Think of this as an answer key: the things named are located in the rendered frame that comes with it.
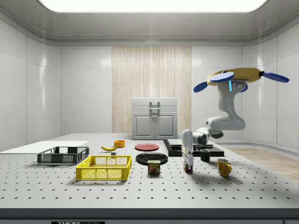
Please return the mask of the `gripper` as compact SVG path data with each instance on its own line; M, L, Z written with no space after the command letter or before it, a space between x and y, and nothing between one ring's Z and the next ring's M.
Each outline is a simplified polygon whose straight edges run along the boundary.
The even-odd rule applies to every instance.
M193 166L193 147L184 147L182 146L182 156L188 165L188 167Z

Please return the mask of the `flat-sided can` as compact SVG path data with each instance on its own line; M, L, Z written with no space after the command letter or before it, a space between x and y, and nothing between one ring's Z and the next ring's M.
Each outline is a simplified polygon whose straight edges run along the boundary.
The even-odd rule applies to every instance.
M160 174L160 160L148 160L148 174Z

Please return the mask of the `yellow mug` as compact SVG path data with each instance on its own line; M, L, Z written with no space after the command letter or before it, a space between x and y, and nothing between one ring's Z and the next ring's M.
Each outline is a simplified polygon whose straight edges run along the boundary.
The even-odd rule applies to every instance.
M218 167L219 174L223 177L228 176L232 171L231 161L227 159L218 159L217 167Z

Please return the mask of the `red plate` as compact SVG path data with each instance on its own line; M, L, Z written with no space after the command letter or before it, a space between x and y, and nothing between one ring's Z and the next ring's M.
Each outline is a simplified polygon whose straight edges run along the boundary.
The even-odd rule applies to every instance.
M153 144L153 143L141 143L141 144L135 145L135 149L138 151L150 152L150 151L158 150L159 145Z

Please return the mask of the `black plate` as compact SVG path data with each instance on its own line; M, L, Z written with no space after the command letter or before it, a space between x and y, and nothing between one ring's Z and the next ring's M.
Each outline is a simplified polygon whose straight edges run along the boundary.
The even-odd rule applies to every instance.
M154 152L142 153L136 156L136 161L142 165L147 165L149 160L160 160L161 164L165 164L168 157L165 154Z

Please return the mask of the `white cabinet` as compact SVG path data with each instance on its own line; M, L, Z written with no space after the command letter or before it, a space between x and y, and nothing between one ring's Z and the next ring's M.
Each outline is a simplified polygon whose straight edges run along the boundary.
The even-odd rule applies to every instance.
M132 98L132 139L176 139L177 98Z

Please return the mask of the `yellow basket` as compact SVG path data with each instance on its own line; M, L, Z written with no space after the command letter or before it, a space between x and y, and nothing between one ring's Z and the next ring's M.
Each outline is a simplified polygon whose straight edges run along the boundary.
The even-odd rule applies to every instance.
M77 180L127 180L131 155L91 155L76 166Z

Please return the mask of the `drone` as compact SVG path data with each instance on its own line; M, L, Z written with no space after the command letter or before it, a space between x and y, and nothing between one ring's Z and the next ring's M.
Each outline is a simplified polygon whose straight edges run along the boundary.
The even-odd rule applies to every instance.
M236 68L224 71L218 71L214 74L208 76L206 82L202 82L194 87L194 92L199 92L204 90L208 85L216 86L220 82L229 81L229 88L232 91L233 84L231 80L245 80L248 83L255 82L261 77L265 77L277 82L288 83L289 79L287 77L271 73L260 71L257 68Z

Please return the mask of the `dark grey basket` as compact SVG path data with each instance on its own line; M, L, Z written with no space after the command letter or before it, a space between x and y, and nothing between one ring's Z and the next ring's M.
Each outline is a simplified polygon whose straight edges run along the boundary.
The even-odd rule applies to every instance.
M40 152L37 162L50 165L77 164L88 155L89 147L53 147Z

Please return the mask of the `white board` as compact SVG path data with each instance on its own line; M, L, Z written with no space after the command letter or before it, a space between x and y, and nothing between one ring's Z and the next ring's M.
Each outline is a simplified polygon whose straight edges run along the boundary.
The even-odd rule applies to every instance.
M38 154L53 147L79 147L88 141L40 141L22 147L6 150L0 154Z

